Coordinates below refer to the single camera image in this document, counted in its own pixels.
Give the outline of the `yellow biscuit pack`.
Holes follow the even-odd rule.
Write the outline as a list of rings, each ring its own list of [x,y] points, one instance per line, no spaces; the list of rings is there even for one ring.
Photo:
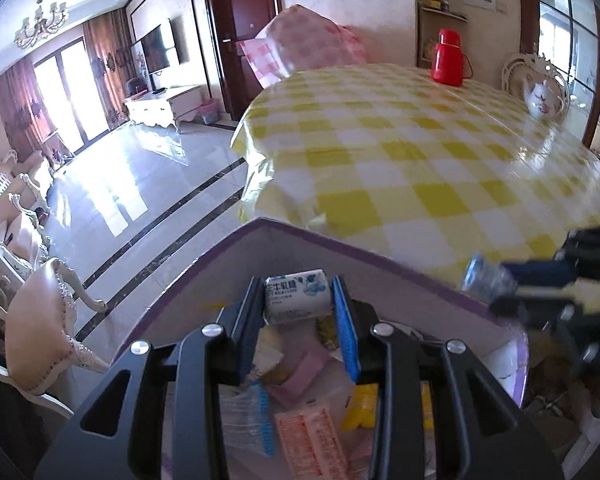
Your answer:
[[[378,385],[356,386],[349,399],[346,412],[340,426],[343,432],[355,429],[373,429],[376,422],[376,405]],[[434,415],[428,382],[420,384],[420,397],[422,398],[422,420],[427,432],[434,430]]]

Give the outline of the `blue striped snack packet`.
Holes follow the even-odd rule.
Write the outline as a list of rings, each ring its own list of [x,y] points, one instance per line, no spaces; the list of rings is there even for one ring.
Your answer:
[[[273,458],[274,428],[268,393],[260,382],[219,386],[223,441],[229,448]]]

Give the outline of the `pink wafer cracker pack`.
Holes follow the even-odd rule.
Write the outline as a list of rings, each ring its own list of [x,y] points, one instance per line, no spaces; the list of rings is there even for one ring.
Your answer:
[[[349,466],[325,405],[274,415],[286,463],[294,479],[349,479]]]

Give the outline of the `pink small snack packet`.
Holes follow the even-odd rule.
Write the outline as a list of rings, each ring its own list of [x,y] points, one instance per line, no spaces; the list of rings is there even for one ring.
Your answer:
[[[266,391],[280,404],[294,404],[331,359],[330,353],[320,344],[309,348],[303,353],[294,372],[282,384],[268,386]]]

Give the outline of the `green garlic snack packet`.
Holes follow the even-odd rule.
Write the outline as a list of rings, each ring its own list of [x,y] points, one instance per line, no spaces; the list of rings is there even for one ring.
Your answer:
[[[336,321],[332,314],[317,318],[315,330],[318,342],[329,352],[339,348]]]

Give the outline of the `blue white milk candy packet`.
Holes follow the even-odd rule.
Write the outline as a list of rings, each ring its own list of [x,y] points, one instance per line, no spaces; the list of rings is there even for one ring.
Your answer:
[[[332,313],[332,293],[321,269],[271,276],[265,280],[264,317],[268,324],[322,318]]]

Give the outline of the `clear bag white rolls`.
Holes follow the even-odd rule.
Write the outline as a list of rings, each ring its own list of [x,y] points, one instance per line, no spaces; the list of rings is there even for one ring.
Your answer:
[[[284,343],[282,336],[272,325],[260,329],[256,350],[251,363],[249,380],[259,380],[282,362]]]

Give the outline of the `beige leather dining chair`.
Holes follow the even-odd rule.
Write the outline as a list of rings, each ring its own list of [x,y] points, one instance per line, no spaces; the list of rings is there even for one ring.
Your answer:
[[[76,298],[96,313],[107,310],[58,258],[33,271],[16,292],[6,311],[5,352],[9,376],[21,390],[40,396],[72,366],[108,370],[108,362],[74,338]]]

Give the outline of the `white floral teapot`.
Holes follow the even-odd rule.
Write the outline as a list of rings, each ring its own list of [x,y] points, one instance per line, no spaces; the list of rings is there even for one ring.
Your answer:
[[[540,122],[562,122],[568,112],[569,98],[564,78],[522,78],[522,96],[529,114]]]

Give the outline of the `red thermos jug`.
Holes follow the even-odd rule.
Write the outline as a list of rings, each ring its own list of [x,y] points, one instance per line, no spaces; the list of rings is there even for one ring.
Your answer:
[[[440,29],[431,62],[431,79],[439,84],[461,87],[465,79],[473,76],[474,69],[462,50],[460,34],[453,29]]]

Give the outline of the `purple storage box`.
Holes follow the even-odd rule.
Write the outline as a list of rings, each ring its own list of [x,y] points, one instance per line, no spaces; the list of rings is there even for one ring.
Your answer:
[[[348,475],[370,466],[372,433],[355,426],[354,385],[337,344],[330,285],[374,307],[381,322],[430,341],[464,341],[515,402],[524,396],[528,340],[479,301],[386,257],[270,219],[248,222],[196,259],[140,317],[131,340],[181,340],[263,283],[264,324],[247,378],[264,411],[329,414]]]

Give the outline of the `white tv cabinet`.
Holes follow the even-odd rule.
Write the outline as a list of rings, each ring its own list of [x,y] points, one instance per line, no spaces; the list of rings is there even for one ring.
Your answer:
[[[124,101],[134,124],[180,130],[182,122],[192,122],[198,115],[204,95],[201,86],[171,87],[163,92],[145,92]]]

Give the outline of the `pink checkered covered chair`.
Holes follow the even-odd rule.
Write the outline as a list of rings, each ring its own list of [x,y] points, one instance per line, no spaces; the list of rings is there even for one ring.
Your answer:
[[[370,60],[354,32],[298,4],[238,44],[263,89],[305,70]]]

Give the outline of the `corner wall shelf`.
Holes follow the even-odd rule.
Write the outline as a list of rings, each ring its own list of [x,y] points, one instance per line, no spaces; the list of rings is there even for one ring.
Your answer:
[[[463,14],[418,5],[417,13],[417,66],[429,68],[434,58],[434,47],[439,42],[441,29],[462,32],[468,19]]]

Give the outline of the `wall television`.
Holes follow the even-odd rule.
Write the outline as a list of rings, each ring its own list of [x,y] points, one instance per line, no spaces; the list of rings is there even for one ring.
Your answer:
[[[174,48],[171,25],[163,22],[140,40],[148,73],[153,74],[170,66],[169,51]]]

